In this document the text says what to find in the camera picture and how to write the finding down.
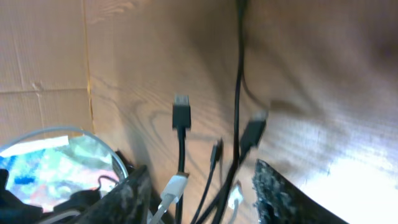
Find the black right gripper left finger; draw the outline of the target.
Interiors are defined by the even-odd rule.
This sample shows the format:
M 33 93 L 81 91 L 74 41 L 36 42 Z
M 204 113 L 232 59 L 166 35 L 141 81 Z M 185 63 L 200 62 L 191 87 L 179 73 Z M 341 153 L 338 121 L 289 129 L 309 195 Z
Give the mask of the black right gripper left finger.
M 147 222 L 151 195 L 148 168 L 140 166 L 83 214 L 75 224 L 143 224 Z

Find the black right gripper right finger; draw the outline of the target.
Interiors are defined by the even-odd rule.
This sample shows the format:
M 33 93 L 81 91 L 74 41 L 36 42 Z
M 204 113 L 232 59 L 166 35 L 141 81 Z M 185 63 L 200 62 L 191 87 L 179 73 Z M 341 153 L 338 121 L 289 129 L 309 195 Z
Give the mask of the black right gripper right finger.
M 345 221 L 258 159 L 252 179 L 260 224 L 335 224 Z

